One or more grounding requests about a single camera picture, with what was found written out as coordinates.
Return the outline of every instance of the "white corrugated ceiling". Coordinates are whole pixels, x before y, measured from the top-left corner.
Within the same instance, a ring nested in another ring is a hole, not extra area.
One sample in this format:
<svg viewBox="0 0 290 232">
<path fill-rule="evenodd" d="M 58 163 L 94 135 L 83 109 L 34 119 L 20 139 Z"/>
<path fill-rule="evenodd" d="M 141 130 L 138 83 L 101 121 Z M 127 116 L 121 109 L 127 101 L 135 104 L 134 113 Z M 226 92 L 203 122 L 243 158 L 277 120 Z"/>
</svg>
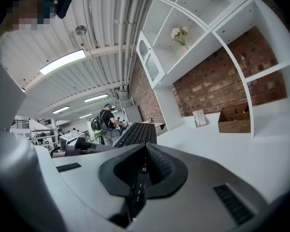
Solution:
<svg viewBox="0 0 290 232">
<path fill-rule="evenodd" d="M 126 22 L 130 17 L 132 1 L 124 1 Z M 109 49 L 117 49 L 122 3 L 123 0 L 72 0 L 64 19 L 56 17 L 43 30 L 19 30 L 3 39 L 0 59 L 8 73 L 27 93 L 19 110 L 20 115 L 54 117 L 54 110 L 68 105 L 70 109 L 55 115 L 55 118 L 75 119 L 102 107 L 102 101 L 86 104 L 84 99 L 105 93 L 109 94 L 109 98 L 103 104 L 118 103 L 114 88 L 127 77 L 119 74 L 118 51 Z M 140 25 L 136 31 L 137 21 L 142 21 L 145 15 L 145 12 L 140 14 L 141 7 L 146 7 L 150 1 L 138 0 L 136 4 L 131 41 L 141 29 Z M 83 36 L 75 33 L 79 25 L 87 28 Z M 124 25 L 123 44 L 126 44 L 128 26 L 127 23 Z M 84 49 L 87 56 L 85 60 L 48 76 L 39 72 L 49 62 L 79 49 Z M 97 49 L 103 51 L 98 57 L 95 56 Z M 125 66 L 125 52 L 121 54 L 122 66 Z"/>
</svg>

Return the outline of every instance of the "black t-shirt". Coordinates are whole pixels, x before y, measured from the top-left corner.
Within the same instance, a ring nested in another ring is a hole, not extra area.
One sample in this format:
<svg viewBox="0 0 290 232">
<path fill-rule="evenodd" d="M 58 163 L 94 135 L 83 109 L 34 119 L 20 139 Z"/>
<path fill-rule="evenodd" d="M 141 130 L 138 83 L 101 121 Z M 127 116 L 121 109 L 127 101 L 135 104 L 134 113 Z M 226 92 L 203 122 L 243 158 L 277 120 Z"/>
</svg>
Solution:
<svg viewBox="0 0 290 232">
<path fill-rule="evenodd" d="M 102 118 L 103 118 L 103 120 L 108 128 L 115 129 L 114 124 L 111 122 L 111 118 L 114 118 L 114 115 L 110 111 L 101 110 L 99 115 L 102 116 Z"/>
</svg>

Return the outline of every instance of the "round ceiling fixture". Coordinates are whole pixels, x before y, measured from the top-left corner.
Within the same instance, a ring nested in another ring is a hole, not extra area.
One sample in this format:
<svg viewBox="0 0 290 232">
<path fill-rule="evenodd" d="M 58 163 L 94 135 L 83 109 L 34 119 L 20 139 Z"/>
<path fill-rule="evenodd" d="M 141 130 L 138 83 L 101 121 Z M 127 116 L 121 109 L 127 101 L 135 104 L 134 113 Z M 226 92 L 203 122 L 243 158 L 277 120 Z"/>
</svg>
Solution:
<svg viewBox="0 0 290 232">
<path fill-rule="evenodd" d="M 75 33 L 79 36 L 85 35 L 87 33 L 87 28 L 83 25 L 79 25 L 76 29 L 75 29 Z"/>
</svg>

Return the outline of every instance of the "wooden box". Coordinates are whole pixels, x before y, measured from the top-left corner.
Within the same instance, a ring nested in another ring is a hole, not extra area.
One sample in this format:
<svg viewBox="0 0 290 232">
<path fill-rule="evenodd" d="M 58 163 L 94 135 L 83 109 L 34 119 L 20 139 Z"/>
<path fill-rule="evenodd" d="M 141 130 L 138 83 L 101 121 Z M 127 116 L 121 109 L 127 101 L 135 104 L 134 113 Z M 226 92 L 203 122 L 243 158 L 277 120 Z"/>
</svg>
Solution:
<svg viewBox="0 0 290 232">
<path fill-rule="evenodd" d="M 248 104 L 222 109 L 218 128 L 220 133 L 250 133 Z"/>
</svg>

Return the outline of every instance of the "black vent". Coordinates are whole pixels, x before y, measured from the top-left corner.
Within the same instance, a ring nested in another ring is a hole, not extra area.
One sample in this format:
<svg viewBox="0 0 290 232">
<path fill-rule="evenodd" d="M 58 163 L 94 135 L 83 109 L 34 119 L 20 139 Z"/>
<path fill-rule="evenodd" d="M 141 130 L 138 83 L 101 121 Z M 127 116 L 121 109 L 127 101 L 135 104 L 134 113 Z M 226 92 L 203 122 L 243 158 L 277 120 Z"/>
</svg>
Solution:
<svg viewBox="0 0 290 232">
<path fill-rule="evenodd" d="M 253 213 L 239 200 L 227 185 L 214 187 L 223 204 L 238 225 L 241 225 L 253 217 Z"/>
</svg>

